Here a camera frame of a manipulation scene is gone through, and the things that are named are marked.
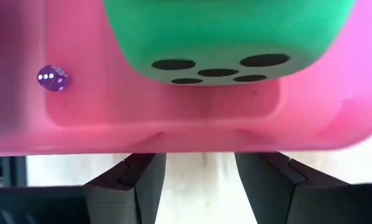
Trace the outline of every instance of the purple die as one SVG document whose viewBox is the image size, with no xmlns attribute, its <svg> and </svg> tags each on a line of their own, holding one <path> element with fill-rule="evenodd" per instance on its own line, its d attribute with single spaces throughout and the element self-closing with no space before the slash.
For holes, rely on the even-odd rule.
<svg viewBox="0 0 372 224">
<path fill-rule="evenodd" d="M 38 82 L 47 90 L 62 91 L 70 82 L 69 77 L 60 68 L 47 65 L 42 68 L 37 76 Z"/>
</svg>

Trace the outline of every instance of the die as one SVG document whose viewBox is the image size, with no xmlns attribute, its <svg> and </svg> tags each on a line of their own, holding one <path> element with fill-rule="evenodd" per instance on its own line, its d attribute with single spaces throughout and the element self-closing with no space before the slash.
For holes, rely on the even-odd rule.
<svg viewBox="0 0 372 224">
<path fill-rule="evenodd" d="M 291 75 L 337 38 L 355 0 L 105 0 L 126 60 L 176 85 L 235 85 Z"/>
<path fill-rule="evenodd" d="M 63 91 L 70 83 L 68 75 L 53 65 L 42 68 L 37 76 L 38 82 L 47 90 Z"/>
</svg>

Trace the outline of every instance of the pink plastic tray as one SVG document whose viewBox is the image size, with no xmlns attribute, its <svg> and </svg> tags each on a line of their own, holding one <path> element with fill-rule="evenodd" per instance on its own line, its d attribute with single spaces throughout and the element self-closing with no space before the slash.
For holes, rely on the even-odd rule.
<svg viewBox="0 0 372 224">
<path fill-rule="evenodd" d="M 46 64 L 68 89 L 37 83 Z M 371 134 L 372 0 L 304 71 L 207 88 L 136 74 L 102 0 L 0 0 L 0 156 L 337 149 Z"/>
</svg>

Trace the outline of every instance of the plastic tray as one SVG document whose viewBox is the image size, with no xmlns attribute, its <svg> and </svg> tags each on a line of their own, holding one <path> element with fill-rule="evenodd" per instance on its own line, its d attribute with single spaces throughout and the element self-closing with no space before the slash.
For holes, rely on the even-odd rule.
<svg viewBox="0 0 372 224">
<path fill-rule="evenodd" d="M 47 64 L 71 76 L 65 91 L 37 83 Z M 0 156 L 338 149 L 371 134 L 372 0 L 304 71 L 219 87 L 136 74 L 102 0 L 0 0 Z"/>
</svg>

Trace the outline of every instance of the pink container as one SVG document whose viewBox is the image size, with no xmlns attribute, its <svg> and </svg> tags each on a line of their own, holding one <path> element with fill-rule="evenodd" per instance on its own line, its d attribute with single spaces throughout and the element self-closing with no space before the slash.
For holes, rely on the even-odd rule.
<svg viewBox="0 0 372 224">
<path fill-rule="evenodd" d="M 37 83 L 46 64 L 67 71 L 68 89 Z M 136 74 L 102 0 L 0 0 L 0 156 L 338 149 L 371 134 L 372 0 L 357 0 L 311 67 L 221 87 Z"/>
</svg>

